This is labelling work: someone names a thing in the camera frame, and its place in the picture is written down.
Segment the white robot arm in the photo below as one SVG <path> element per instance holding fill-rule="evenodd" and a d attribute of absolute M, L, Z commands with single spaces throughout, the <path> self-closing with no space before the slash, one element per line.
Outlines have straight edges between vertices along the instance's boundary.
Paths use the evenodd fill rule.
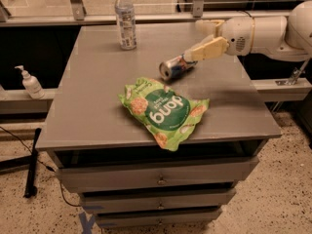
<path fill-rule="evenodd" d="M 223 54 L 262 54 L 282 61 L 312 57 L 311 0 L 297 5 L 287 17 L 200 19 L 195 26 L 207 37 L 184 52 L 186 61 L 218 58 Z"/>

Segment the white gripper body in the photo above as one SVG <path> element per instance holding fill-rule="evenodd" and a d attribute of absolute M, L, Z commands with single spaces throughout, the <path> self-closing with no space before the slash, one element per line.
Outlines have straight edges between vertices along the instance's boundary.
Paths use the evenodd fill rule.
<path fill-rule="evenodd" d="M 228 42 L 226 54 L 245 56 L 251 52 L 254 19 L 239 17 L 227 20 L 221 27 L 221 36 Z"/>

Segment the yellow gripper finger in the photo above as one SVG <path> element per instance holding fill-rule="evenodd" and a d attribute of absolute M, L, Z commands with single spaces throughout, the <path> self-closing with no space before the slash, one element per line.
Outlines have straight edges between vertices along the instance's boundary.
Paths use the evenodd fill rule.
<path fill-rule="evenodd" d="M 228 47 L 228 41 L 224 37 L 213 37 L 209 35 L 200 43 L 187 49 L 183 53 L 183 57 L 186 61 L 218 58 L 227 51 Z"/>
<path fill-rule="evenodd" d="M 199 19 L 195 22 L 195 27 L 201 33 L 217 37 L 223 24 L 223 19 Z"/>

